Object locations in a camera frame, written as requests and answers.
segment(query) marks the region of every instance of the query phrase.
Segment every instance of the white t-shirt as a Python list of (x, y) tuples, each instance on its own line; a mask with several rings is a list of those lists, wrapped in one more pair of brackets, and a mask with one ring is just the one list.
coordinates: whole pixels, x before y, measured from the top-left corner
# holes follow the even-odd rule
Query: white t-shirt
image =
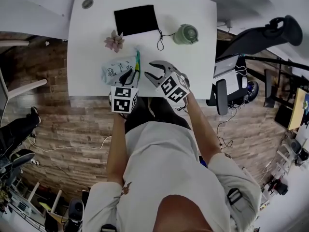
[(224, 153), (213, 156), (208, 168), (200, 164), (191, 130), (148, 122), (126, 134), (126, 145), (125, 185), (100, 182), (91, 188), (83, 232), (99, 232), (105, 224), (114, 225), (118, 232), (152, 232), (158, 207), (169, 195), (193, 201), (214, 232), (234, 231), (233, 215), (242, 231), (240, 227), (248, 222), (242, 225), (226, 197), (234, 187), (252, 211), (249, 223), (254, 221), (261, 199), (259, 186)]

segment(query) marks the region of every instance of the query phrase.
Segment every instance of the white marker cube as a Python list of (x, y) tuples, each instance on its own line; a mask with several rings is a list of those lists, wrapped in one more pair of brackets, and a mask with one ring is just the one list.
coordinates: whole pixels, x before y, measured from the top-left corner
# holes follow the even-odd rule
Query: white marker cube
[(129, 114), (136, 104), (138, 88), (111, 86), (112, 112)]
[(176, 72), (172, 72), (157, 90), (162, 90), (165, 97), (175, 103), (185, 98), (190, 92), (185, 80)]

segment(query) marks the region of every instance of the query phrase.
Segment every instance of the white table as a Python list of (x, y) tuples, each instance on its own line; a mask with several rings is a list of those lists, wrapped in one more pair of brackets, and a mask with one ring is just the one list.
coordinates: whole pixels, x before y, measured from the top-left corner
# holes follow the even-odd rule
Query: white table
[[(68, 86), (70, 96), (107, 96), (110, 87), (101, 79), (103, 63), (114, 58), (135, 55), (139, 46), (142, 75), (139, 95), (158, 97), (154, 85), (143, 72), (160, 74), (148, 63), (166, 60), (187, 74), (191, 91), (197, 99), (209, 99), (215, 63), (217, 10), (210, 0), (93, 0), (88, 9), (82, 8), (84, 0), (75, 0), (69, 31)], [(164, 37), (165, 49), (159, 51), (159, 32), (150, 31), (125, 36), (124, 48), (115, 53), (103, 42), (116, 29), (115, 10), (154, 5), (159, 28), (163, 34), (172, 34), (181, 24), (197, 28), (199, 42), (194, 45), (177, 45), (172, 37)], [(142, 16), (131, 23), (139, 23)]]

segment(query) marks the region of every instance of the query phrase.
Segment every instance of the chair backrest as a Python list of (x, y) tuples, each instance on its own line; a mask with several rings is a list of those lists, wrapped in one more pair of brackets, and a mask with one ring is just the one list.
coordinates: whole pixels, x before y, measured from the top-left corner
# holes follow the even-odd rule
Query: chair backrest
[(224, 47), (217, 48), (216, 58), (234, 54), (255, 54), (271, 46), (287, 42), (298, 46), (302, 39), (302, 29), (292, 16), (277, 17), (265, 27), (247, 29), (235, 36)]

